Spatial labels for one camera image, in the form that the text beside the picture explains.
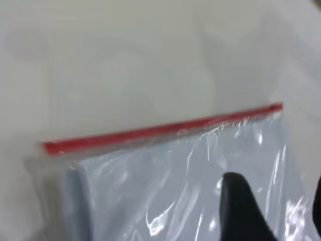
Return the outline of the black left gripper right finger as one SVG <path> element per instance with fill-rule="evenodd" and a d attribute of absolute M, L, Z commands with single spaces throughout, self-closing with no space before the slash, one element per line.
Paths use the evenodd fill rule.
<path fill-rule="evenodd" d="M 319 237 L 321 237 L 321 177 L 318 180 L 314 194 L 312 220 Z"/>

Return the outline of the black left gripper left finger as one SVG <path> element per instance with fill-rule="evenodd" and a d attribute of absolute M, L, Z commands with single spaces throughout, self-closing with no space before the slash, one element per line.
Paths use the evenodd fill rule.
<path fill-rule="evenodd" d="M 223 174 L 220 206 L 220 240 L 276 240 L 243 175 Z"/>

